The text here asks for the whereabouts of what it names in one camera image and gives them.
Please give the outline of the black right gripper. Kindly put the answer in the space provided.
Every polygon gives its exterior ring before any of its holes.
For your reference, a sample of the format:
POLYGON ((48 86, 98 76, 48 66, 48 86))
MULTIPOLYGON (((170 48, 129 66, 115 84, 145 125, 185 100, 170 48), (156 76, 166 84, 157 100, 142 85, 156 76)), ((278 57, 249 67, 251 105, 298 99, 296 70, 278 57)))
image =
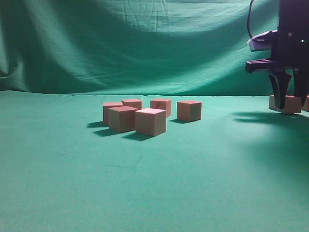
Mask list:
MULTIPOLYGON (((307 0, 280 0, 278 34, 270 49, 270 58, 246 61, 248 73, 280 68, 294 68, 294 96, 299 98, 301 112, 309 93, 309 70, 300 69, 309 64, 309 2, 307 0)), ((285 107, 286 93, 292 76, 286 72, 268 74, 275 106, 285 107)))

